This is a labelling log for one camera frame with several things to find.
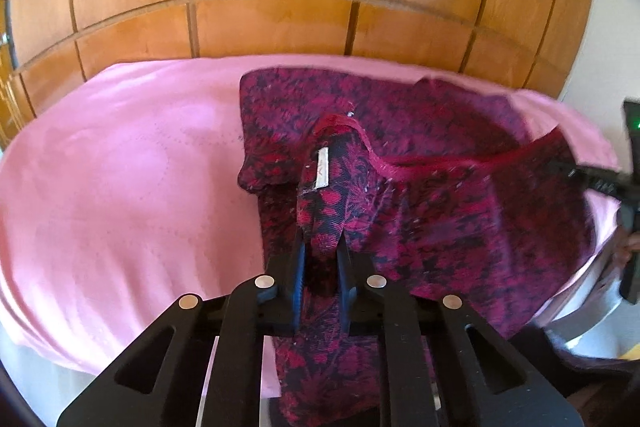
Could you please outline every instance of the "purple floral fabric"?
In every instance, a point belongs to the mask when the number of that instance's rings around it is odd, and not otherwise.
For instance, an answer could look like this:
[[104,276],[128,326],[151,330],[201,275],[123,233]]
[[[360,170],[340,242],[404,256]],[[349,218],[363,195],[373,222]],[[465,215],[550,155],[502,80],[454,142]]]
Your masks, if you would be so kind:
[[[420,297],[457,293],[506,337],[593,252],[581,191],[546,168],[573,160],[564,137],[532,142],[504,97],[305,68],[246,74],[240,94],[238,180],[258,195],[265,256],[290,251],[296,226],[309,246],[300,331],[274,340],[294,426],[378,404],[376,339],[338,323],[343,233],[388,279]],[[315,189],[322,147],[329,185]]]

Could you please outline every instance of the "triangular cutout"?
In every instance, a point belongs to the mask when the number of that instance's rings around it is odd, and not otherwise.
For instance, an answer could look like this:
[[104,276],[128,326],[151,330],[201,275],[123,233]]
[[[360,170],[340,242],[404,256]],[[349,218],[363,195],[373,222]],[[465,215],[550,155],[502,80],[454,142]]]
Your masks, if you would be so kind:
[[466,328],[486,386],[493,394],[504,393],[525,383],[525,378],[476,328]]
[[118,370],[114,377],[116,383],[142,394],[150,394],[173,336],[172,327],[160,331],[132,360]]

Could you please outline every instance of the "pink bedsheet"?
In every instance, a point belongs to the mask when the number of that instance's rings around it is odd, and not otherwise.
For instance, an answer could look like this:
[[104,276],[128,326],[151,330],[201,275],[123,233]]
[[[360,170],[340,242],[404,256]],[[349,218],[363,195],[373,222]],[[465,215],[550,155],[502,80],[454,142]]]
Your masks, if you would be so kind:
[[[578,161],[618,167],[598,129],[561,103],[418,66],[322,55],[112,66],[30,123],[0,164],[0,322],[14,342],[97,374],[178,296],[224,295],[262,271],[257,200],[236,184],[238,83],[270,66],[505,93],[533,136],[560,124]],[[588,200],[601,245],[617,204]],[[262,393],[279,394],[268,342]]]

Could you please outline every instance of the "silver rivet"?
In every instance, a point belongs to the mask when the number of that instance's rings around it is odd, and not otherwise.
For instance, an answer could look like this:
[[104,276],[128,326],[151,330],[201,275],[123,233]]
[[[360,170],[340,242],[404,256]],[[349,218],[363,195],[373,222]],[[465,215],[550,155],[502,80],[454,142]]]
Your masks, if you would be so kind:
[[198,305],[198,297],[195,295],[183,295],[180,297],[178,304],[183,310],[191,310]]
[[442,300],[442,304],[444,304],[450,310],[459,310],[462,308],[462,299],[457,295],[447,295]]
[[260,275],[255,279],[255,285],[258,288],[271,288],[276,283],[276,280],[271,275]]
[[386,286],[386,279],[382,275],[369,275],[367,277],[367,284],[372,288],[384,288]]

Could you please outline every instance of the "clothing label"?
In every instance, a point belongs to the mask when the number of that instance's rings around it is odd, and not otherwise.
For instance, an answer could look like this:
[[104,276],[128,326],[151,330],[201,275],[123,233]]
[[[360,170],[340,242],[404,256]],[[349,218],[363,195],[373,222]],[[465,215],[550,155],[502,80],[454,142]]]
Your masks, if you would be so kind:
[[316,172],[316,186],[323,188],[329,185],[329,147],[322,147],[318,151],[318,171]]

